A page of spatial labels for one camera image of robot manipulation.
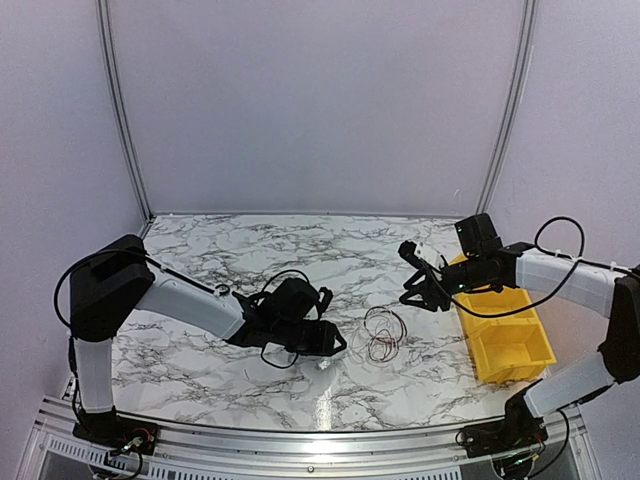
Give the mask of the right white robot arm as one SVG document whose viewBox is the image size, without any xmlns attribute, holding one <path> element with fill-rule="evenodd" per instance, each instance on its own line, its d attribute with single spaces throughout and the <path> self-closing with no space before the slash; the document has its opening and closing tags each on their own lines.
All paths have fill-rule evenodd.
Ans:
<svg viewBox="0 0 640 480">
<path fill-rule="evenodd" d="M 615 384 L 639 376 L 639 270 L 604 264 L 542 248 L 537 241 L 503 244 L 490 216 L 476 214 L 454 225 L 464 255 L 457 264 L 432 265 L 413 241 L 399 256 L 415 270 L 400 301 L 428 311 L 446 311 L 455 295 L 475 290 L 525 289 L 545 301 L 560 298 L 589 309 L 608 322 L 595 354 L 528 387 L 510 405 L 495 438 L 515 448 L 534 431 L 534 419 L 573 403 L 587 402 Z"/>
</svg>

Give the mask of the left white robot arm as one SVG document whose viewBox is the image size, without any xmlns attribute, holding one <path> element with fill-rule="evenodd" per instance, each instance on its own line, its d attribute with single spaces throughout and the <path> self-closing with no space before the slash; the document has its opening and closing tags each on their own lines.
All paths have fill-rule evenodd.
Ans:
<svg viewBox="0 0 640 480">
<path fill-rule="evenodd" d="M 151 258 L 144 242 L 125 235 L 76 261 L 61 274 L 53 307 L 71 337 L 86 426 L 106 445 L 125 438 L 126 423 L 112 411 L 112 342 L 135 310 L 197 327 L 240 348 L 280 346 L 294 358 L 333 357 L 347 342 L 323 315 L 333 293 L 316 289 L 295 269 L 278 274 L 274 289 L 243 295 L 226 284 L 202 284 Z"/>
</svg>

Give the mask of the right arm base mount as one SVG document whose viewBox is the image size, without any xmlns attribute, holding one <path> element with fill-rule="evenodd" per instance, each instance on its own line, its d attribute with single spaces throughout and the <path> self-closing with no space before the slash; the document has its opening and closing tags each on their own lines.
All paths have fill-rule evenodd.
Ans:
<svg viewBox="0 0 640 480">
<path fill-rule="evenodd" d="M 467 425 L 458 431 L 455 441 L 469 458 L 524 448 L 548 439 L 543 418 L 534 417 L 526 405 L 524 396 L 530 389 L 526 387 L 506 401 L 502 418 Z"/>
</svg>

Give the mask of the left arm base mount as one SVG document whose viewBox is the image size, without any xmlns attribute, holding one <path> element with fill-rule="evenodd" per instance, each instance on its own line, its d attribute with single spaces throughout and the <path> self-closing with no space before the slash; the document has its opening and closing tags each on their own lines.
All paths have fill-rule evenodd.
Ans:
<svg viewBox="0 0 640 480">
<path fill-rule="evenodd" d="M 75 411 L 73 435 L 81 440 L 108 447 L 115 454 L 138 452 L 152 455 L 159 435 L 156 423 L 123 417 L 115 407 L 108 412 Z"/>
</svg>

